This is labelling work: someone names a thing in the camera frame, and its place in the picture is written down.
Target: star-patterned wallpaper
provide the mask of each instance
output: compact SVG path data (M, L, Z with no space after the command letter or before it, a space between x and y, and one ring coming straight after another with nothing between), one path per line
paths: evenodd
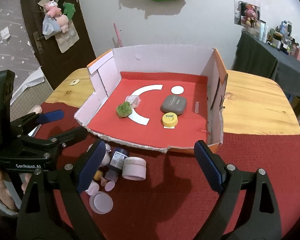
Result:
M15 74L15 91L40 65L23 22L20 0L0 0L0 31L8 27L10 37L0 35L0 71L10 69Z

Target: pink stick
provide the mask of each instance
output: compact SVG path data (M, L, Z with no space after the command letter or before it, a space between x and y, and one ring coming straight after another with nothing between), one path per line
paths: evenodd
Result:
M123 47L122 46L122 41L121 41L121 38L120 38L120 33L119 33L118 29L117 29L117 26L115 26L115 23L113 24L113 26L114 26L115 33L117 34L117 39L118 39L118 42L119 42L119 46Z

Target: small bottle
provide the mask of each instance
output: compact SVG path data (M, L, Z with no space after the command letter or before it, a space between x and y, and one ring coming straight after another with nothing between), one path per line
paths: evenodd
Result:
M124 160L127 157L129 157L129 152L119 147L114 148L109 164L109 171L107 171L105 178L117 182L123 169Z

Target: green plush toy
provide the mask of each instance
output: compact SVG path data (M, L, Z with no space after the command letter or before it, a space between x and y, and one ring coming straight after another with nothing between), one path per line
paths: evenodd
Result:
M132 108L129 102L124 102L123 104L117 106L116 111L120 118L124 118L132 114Z
M73 3L65 2L63 3L63 14L65 14L69 21L71 21L73 15L75 13L75 8Z

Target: orange cardboard edge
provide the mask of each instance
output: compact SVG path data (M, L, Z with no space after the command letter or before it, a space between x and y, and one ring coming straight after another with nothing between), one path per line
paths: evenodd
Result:
M220 81L221 81L221 84L223 85L223 83L225 82L226 75L227 75L227 69L226 69L226 66L223 63L223 60L220 57L220 54L217 49L213 49L213 54L214 54L214 59L217 63Z
M209 149L213 152L216 153L218 147L221 145L220 142L208 145ZM169 148L168 152L177 152L177 153L183 153L187 155L194 155L194 149L178 149L178 148Z
M101 59L105 54L109 53L112 49L106 51L104 54L100 55L99 57L97 57L94 61L90 62L87 67L91 67L94 63L96 63L99 59Z

